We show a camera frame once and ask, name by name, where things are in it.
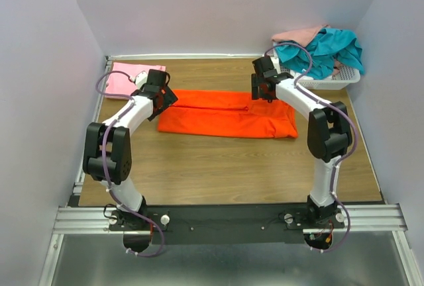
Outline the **orange t shirt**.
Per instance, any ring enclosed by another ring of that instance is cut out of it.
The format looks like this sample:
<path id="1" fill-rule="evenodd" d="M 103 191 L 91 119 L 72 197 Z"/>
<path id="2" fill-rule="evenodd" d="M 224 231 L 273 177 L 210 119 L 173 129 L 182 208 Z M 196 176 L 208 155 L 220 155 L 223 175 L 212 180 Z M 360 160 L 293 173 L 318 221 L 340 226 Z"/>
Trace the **orange t shirt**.
<path id="1" fill-rule="evenodd" d="M 248 92 L 177 90 L 158 131 L 231 138 L 297 138 L 294 109 L 283 101 L 253 100 Z"/>

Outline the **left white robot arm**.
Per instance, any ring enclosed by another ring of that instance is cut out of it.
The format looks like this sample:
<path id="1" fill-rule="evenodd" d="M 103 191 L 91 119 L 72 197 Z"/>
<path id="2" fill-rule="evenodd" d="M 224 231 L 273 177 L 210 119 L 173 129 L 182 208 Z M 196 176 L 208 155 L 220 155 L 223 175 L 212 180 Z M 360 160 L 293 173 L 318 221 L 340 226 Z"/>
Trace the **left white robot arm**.
<path id="1" fill-rule="evenodd" d="M 100 90 L 99 84 L 110 75 L 122 75 L 134 83 L 136 89 L 130 94 Z M 152 121 L 178 100 L 169 83 L 170 74 L 162 70 L 149 70 L 135 77 L 113 70 L 104 74 L 96 84 L 96 90 L 102 96 L 125 99 L 127 103 L 109 119 L 87 126 L 82 169 L 105 186 L 117 208 L 125 213 L 124 222 L 133 230 L 146 224 L 147 214 L 146 200 L 130 176 L 133 163 L 131 136 L 144 121 Z"/>

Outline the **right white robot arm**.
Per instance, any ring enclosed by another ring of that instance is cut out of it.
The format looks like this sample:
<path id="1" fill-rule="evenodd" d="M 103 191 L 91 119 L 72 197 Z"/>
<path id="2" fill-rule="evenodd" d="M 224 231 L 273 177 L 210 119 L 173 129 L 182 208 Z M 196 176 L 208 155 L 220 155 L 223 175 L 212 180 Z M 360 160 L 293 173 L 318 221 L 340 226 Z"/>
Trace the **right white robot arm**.
<path id="1" fill-rule="evenodd" d="M 312 190 L 305 221 L 318 228 L 338 213 L 337 182 L 342 158 L 352 144 L 352 126 L 346 105 L 332 103 L 300 86 L 289 73 L 279 73 L 271 57 L 252 62 L 252 98 L 287 103 L 307 119 L 307 147 L 315 158 Z"/>

